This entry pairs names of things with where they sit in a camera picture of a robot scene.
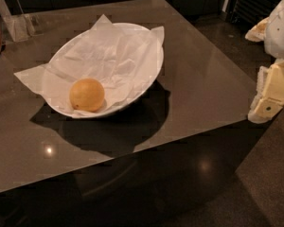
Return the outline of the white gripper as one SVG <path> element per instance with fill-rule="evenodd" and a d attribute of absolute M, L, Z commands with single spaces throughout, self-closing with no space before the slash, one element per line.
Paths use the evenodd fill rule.
<path fill-rule="evenodd" d="M 251 42 L 263 42 L 267 54 L 284 59 L 284 0 L 245 35 Z M 261 66 L 257 73 L 257 94 L 250 106 L 248 120 L 262 124 L 270 121 L 284 107 L 284 60 L 269 67 Z"/>

